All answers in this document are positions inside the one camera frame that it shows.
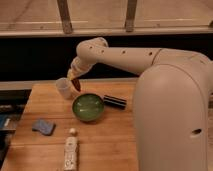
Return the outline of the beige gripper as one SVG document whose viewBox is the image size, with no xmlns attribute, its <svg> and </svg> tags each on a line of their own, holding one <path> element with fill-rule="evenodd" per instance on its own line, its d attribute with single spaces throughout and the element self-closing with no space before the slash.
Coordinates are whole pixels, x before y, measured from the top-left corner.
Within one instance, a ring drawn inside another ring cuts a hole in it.
<svg viewBox="0 0 213 171">
<path fill-rule="evenodd" d="M 93 63 L 88 63 L 87 61 L 76 57 L 71 63 L 71 68 L 67 72 L 67 79 L 73 80 L 76 79 L 90 71 L 93 67 Z"/>
</svg>

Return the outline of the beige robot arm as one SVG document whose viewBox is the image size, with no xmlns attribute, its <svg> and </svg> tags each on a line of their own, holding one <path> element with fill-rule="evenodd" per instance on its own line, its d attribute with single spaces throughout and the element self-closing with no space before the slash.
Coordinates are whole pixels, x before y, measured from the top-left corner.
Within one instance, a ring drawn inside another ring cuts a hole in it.
<svg viewBox="0 0 213 171">
<path fill-rule="evenodd" d="M 195 51 L 110 47 L 98 37 L 77 45 L 68 78 L 97 63 L 139 76 L 133 119 L 140 171 L 208 171 L 213 60 Z"/>
</svg>

